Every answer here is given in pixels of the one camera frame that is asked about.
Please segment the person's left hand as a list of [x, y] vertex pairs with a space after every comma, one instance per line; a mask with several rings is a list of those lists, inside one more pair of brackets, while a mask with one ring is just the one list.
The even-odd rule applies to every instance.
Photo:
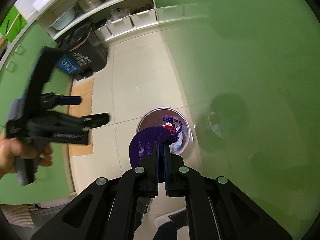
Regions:
[[[6, 174], [16, 173], [15, 159], [16, 157], [24, 157], [33, 159], [37, 156], [37, 150], [34, 146], [21, 142], [18, 138], [8, 139], [5, 130], [1, 133], [1, 152], [0, 152], [0, 178]], [[42, 151], [39, 165], [44, 167], [52, 166], [52, 147], [47, 144]]]

